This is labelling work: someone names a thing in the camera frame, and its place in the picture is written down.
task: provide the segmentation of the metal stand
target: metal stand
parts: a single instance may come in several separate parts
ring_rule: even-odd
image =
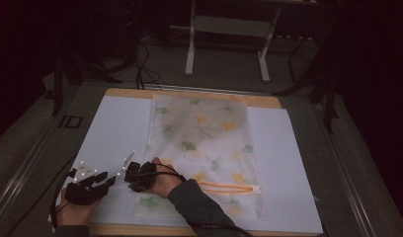
[[[343,63],[336,65],[335,63],[327,69],[327,72],[318,74],[311,78],[304,78],[297,84],[289,87],[283,91],[274,92],[274,96],[287,96],[302,88],[315,84],[314,88],[309,94],[309,101],[311,103],[319,104],[323,97],[326,95],[324,124],[328,132],[332,133],[331,120],[334,110],[335,89],[338,78],[341,76],[344,65]]]
[[[265,43],[258,51],[258,61],[263,82],[270,82],[269,70],[266,62],[267,51],[273,38],[273,33],[280,15],[281,8],[277,8],[270,23],[255,22],[237,19],[224,19],[196,15],[196,0],[192,1],[192,13],[190,19],[190,44],[187,53],[186,76],[193,75],[195,63],[195,33],[196,31],[223,33],[250,37],[265,37]]]

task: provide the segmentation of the patterned tissue paper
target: patterned tissue paper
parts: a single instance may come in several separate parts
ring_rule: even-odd
[[[243,103],[157,95],[151,113],[144,162],[173,165],[233,219],[267,216]],[[143,193],[133,215],[180,216],[167,199]]]

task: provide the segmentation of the white metal leg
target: white metal leg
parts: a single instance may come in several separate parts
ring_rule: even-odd
[[[196,17],[196,0],[192,1],[192,17],[190,19],[190,45],[187,53],[186,76],[193,75],[193,65],[195,64],[195,17]]]
[[[266,42],[264,44],[264,47],[262,50],[258,51],[258,61],[260,64],[261,77],[263,79],[263,82],[266,82],[266,83],[270,82],[269,69],[267,67],[267,62],[266,62],[266,55],[267,55],[267,51],[269,50],[270,42],[272,41],[273,33],[276,28],[276,23],[278,22],[280,11],[281,11],[280,8],[276,9],[275,15],[273,17],[273,21],[270,23],[269,30],[267,32]]]

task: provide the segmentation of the dark floor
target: dark floor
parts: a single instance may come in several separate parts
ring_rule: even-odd
[[[270,84],[261,81],[255,51],[200,46],[196,51],[194,75],[187,77],[184,75],[185,47],[180,47],[179,43],[176,46],[146,45],[149,48],[146,67],[161,75],[157,82],[164,89],[173,86],[271,95],[292,85],[286,60],[294,42],[288,39],[274,40],[271,45],[267,56],[273,77]],[[293,59],[296,75],[305,70],[315,50],[313,42],[308,42],[298,52]],[[144,55],[143,48],[139,55]],[[133,68],[116,77],[124,81],[124,87],[132,88],[135,74]],[[44,79],[50,82],[50,87],[51,78],[49,75]],[[30,156],[38,157],[18,198],[2,215],[0,236],[9,231],[62,164],[78,151],[105,91],[114,86],[90,78],[80,87],[65,85],[65,106],[59,117],[51,116],[52,101],[41,98],[0,138],[0,195],[20,164]],[[329,135],[322,125],[322,110],[307,100],[309,91],[310,88],[305,88],[280,99],[292,121],[312,192],[320,198],[317,208],[329,236],[403,236],[403,220],[343,99],[337,97],[335,109],[339,118],[333,119],[334,134]],[[63,115],[83,117],[83,124],[79,129],[58,128]],[[35,154],[29,153],[46,130],[49,136],[43,140],[43,146],[36,146]],[[13,236],[50,234],[46,220],[52,189],[54,185]]]

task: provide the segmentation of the gray sleeve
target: gray sleeve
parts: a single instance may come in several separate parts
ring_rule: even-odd
[[[187,221],[198,224],[234,225],[222,208],[202,192],[195,180],[187,180],[168,195],[168,200]],[[193,228],[198,236],[240,236],[231,230],[204,230]]]
[[[56,228],[52,237],[89,237],[90,229],[85,225],[63,225]]]

